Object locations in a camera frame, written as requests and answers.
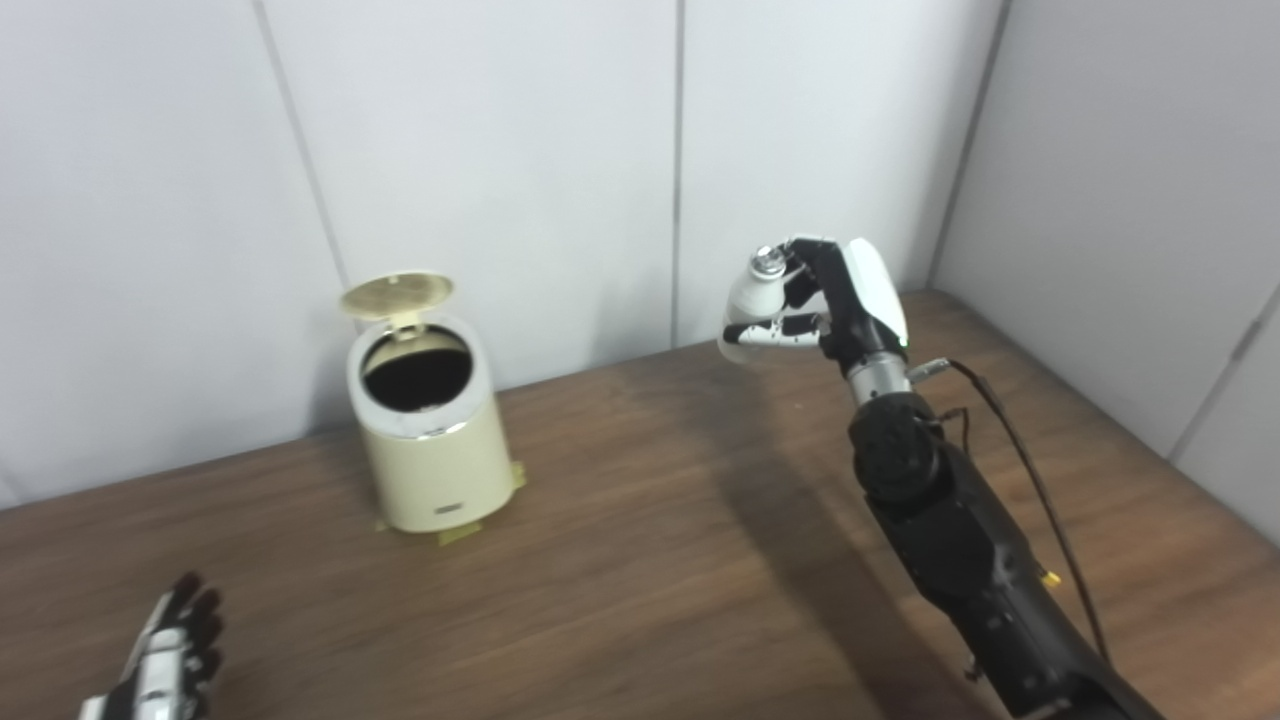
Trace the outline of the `black and white left hand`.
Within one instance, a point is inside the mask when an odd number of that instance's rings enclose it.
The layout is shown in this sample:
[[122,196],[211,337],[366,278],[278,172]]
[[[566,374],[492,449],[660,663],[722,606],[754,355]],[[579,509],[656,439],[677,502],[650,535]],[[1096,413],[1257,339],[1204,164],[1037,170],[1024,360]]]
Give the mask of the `black and white left hand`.
[[221,596],[188,571],[156,602],[120,680],[84,700],[79,719],[209,719],[223,664]]

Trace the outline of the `black and white right hand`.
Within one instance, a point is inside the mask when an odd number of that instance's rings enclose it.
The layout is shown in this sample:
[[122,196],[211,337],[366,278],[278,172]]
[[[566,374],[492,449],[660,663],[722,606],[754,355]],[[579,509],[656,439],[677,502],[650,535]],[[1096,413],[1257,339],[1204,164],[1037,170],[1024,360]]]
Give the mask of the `black and white right hand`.
[[850,372],[881,354],[905,359],[909,332],[869,241],[795,234],[750,256],[731,286],[717,345],[732,363],[760,348],[819,348]]

